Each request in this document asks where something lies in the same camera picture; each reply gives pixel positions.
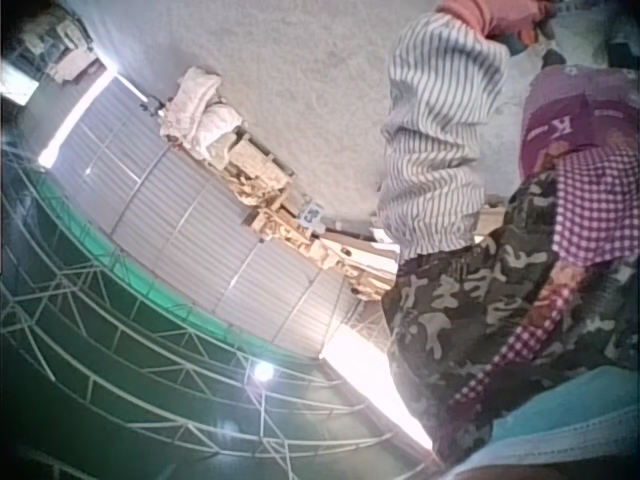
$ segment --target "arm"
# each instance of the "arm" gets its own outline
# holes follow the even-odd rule
[[[387,177],[378,215],[402,260],[470,245],[484,186],[477,126],[501,90],[506,47],[436,13],[402,34],[389,67]]]

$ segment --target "white cloth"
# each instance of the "white cloth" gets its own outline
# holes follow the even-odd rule
[[[446,14],[401,35],[389,66],[386,178],[378,216],[401,260],[473,243],[484,182],[477,126],[505,79],[509,52]]]

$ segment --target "blue cloth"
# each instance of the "blue cloth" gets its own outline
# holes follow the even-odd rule
[[[546,465],[638,449],[638,373],[601,367],[494,422],[482,449],[444,476],[488,465]]]

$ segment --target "corrugated metal wall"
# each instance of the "corrugated metal wall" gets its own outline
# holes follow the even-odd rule
[[[34,153],[87,88],[50,83],[21,122]],[[144,267],[221,320],[316,356],[330,322],[356,301],[342,276],[278,241],[259,243],[241,225],[249,210],[170,150],[139,103],[117,79],[95,100],[51,169],[66,194]]]

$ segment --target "person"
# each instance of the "person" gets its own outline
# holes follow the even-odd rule
[[[589,462],[613,471],[638,444],[637,72],[539,73],[522,184],[474,243],[477,127],[509,58],[491,39],[535,31],[554,8],[443,0],[391,57],[378,215],[401,258],[382,300],[388,356],[448,478],[590,478]]]

